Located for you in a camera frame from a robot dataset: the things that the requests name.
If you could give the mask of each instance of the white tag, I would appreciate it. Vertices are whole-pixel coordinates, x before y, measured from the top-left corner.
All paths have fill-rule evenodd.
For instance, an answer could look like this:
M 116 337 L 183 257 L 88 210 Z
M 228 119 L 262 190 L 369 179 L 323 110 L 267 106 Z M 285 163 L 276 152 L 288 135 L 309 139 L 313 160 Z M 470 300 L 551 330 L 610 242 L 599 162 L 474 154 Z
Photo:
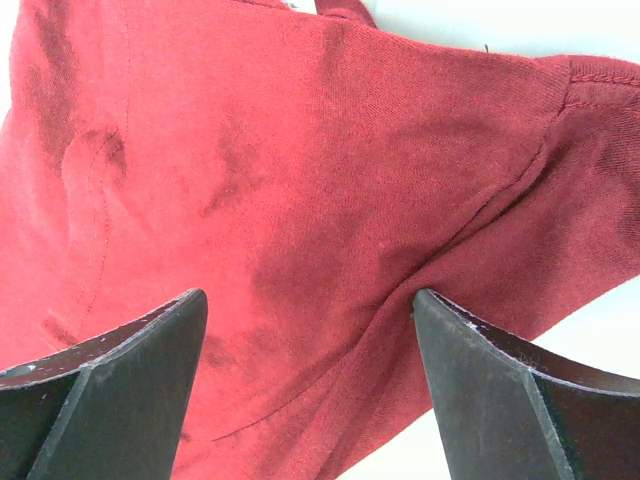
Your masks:
M 295 12 L 318 14 L 315 0 L 282 0 L 282 2 Z

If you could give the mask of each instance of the garment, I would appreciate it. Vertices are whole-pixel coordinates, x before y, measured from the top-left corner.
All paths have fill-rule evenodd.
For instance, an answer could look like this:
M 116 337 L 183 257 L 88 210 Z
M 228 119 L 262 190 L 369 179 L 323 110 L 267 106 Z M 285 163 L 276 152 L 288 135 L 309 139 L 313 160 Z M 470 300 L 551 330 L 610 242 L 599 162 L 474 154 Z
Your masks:
M 317 5 L 22 0 L 0 368 L 203 288 L 176 480 L 336 478 L 409 425 L 420 288 L 531 339 L 640 273 L 640 66 Z

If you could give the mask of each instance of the red shirt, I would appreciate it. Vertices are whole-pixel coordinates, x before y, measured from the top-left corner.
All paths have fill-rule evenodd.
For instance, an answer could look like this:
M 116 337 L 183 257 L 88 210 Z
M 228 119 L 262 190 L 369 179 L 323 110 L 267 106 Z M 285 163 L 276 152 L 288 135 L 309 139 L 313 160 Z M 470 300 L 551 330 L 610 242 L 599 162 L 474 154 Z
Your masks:
M 204 288 L 177 480 L 335 478 L 410 424 L 419 288 L 532 338 L 640 273 L 640 66 L 318 10 L 22 1 L 0 368 Z

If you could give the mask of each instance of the white table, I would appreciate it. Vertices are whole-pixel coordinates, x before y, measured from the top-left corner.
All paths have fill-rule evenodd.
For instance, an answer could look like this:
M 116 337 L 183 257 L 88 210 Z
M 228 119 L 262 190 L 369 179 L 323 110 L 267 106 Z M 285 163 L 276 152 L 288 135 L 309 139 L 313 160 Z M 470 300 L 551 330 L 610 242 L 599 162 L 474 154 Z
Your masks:
M 0 3 L 0 117 L 11 102 L 8 58 L 19 0 Z M 492 52 L 583 53 L 640 63 L 640 3 L 625 0 L 366 0 L 379 27 L 415 40 Z M 640 378 L 640 277 L 583 307 L 536 343 L 565 357 Z M 605 330 L 595 328 L 607 324 Z M 341 480 L 448 480 L 433 412 L 341 476 Z

